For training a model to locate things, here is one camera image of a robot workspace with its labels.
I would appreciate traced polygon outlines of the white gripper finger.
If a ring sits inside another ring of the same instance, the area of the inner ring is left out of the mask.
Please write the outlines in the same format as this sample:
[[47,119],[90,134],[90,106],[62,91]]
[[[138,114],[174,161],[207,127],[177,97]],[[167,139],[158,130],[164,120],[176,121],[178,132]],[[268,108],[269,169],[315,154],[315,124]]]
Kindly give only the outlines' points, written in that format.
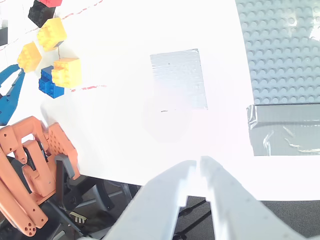
[[200,160],[216,240],[302,240],[210,156]]
[[197,162],[186,160],[148,181],[107,232],[106,240],[171,240],[187,203]]

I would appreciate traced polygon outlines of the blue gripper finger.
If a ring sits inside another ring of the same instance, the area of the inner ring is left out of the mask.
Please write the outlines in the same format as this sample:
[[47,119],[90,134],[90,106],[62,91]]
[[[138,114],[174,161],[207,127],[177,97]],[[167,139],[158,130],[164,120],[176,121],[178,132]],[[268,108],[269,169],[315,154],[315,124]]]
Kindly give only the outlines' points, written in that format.
[[13,65],[8,66],[3,71],[1,71],[0,72],[0,84],[2,85],[11,74],[18,71],[19,69],[20,69],[20,67],[18,64],[13,64]]
[[0,124],[7,125],[11,119],[13,113],[15,112],[23,81],[25,78],[25,72],[21,71],[18,77],[13,82],[8,93],[0,98]]

